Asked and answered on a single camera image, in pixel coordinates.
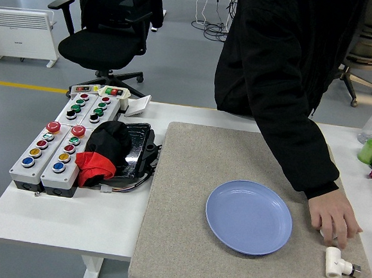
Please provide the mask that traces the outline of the person's right hand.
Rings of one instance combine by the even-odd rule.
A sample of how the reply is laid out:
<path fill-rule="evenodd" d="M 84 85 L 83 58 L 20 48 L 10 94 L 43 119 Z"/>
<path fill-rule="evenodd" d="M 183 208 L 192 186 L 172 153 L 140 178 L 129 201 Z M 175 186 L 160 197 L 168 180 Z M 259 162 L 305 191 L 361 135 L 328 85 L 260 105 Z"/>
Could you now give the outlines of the person's right hand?
<path fill-rule="evenodd" d="M 338 247 L 343 250 L 348 240 L 363 232 L 346 195 L 337 189 L 308 200 L 311 224 L 322 230 L 324 244 L 331 246 L 336 235 Z"/>

